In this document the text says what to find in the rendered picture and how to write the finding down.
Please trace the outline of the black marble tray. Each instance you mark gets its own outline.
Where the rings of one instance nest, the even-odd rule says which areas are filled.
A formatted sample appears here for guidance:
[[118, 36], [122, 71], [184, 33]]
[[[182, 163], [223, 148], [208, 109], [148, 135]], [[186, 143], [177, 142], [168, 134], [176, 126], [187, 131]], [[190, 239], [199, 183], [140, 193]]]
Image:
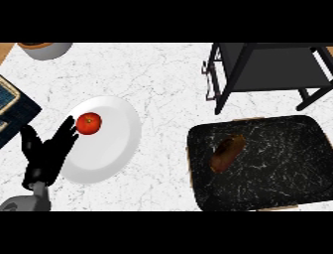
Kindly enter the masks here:
[[[223, 140], [245, 148], [224, 172], [211, 169]], [[202, 124], [189, 131], [195, 199], [205, 211], [245, 211], [333, 200], [333, 148], [306, 115]]]

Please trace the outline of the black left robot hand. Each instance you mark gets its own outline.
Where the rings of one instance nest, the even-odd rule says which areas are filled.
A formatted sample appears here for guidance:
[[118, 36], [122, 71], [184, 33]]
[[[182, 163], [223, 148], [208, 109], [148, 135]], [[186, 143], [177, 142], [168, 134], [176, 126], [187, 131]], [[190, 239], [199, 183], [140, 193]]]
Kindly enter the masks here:
[[65, 120], [52, 139], [41, 141], [31, 125], [21, 129], [22, 152], [28, 159], [28, 167], [22, 186], [27, 190], [41, 182], [49, 187], [60, 174], [62, 167], [74, 144], [80, 137], [72, 116]]

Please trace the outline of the white oval plate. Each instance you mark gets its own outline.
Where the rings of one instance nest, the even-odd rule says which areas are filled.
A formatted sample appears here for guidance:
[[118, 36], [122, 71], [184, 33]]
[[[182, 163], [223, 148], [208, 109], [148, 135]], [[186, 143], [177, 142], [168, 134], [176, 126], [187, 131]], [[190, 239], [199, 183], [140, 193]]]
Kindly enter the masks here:
[[139, 114], [122, 98], [94, 97], [74, 108], [71, 115], [80, 119], [90, 112], [100, 117], [100, 128], [94, 134], [80, 135], [62, 168], [62, 176], [78, 184], [96, 184], [120, 173], [142, 137]]

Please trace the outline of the black tiered shelf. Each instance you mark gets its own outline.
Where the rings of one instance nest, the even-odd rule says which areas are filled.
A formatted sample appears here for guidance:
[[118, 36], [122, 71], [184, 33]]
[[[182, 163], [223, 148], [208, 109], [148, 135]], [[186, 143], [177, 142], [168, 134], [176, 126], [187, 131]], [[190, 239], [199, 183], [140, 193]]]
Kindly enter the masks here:
[[333, 43], [213, 43], [202, 74], [220, 114], [233, 92], [297, 90], [301, 111], [333, 89]]

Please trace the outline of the grey round pot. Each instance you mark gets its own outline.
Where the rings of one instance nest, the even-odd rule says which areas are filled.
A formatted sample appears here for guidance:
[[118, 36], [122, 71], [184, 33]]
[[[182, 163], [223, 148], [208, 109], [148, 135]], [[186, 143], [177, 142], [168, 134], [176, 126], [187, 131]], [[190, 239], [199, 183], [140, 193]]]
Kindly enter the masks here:
[[69, 51], [72, 45], [72, 43], [40, 43], [34, 45], [19, 43], [19, 47], [28, 56], [38, 61], [59, 58]]

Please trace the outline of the brown oblong vegetable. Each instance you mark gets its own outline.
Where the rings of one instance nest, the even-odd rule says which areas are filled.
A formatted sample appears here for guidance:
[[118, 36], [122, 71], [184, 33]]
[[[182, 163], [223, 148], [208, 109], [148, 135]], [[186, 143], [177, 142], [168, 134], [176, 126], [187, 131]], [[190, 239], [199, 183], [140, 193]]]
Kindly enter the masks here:
[[245, 146], [246, 139], [241, 134], [230, 134], [223, 140], [211, 158], [211, 169], [217, 174], [227, 170]]

